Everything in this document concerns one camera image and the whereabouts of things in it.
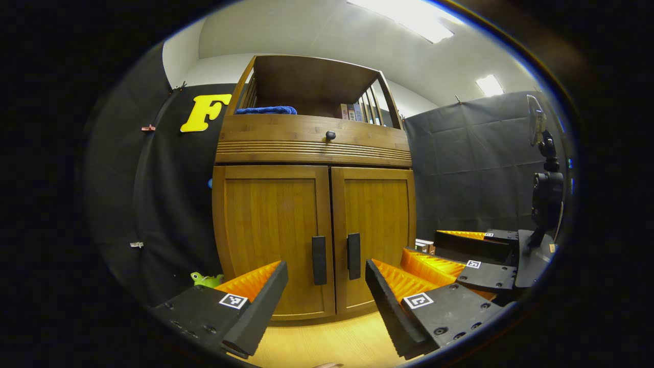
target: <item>blue object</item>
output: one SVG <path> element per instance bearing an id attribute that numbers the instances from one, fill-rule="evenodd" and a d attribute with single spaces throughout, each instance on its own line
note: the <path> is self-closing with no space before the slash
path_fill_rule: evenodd
<path id="1" fill-rule="evenodd" d="M 236 115 L 253 115 L 253 114 L 297 115 L 298 112 L 291 106 L 249 107 L 247 109 L 236 109 Z"/>

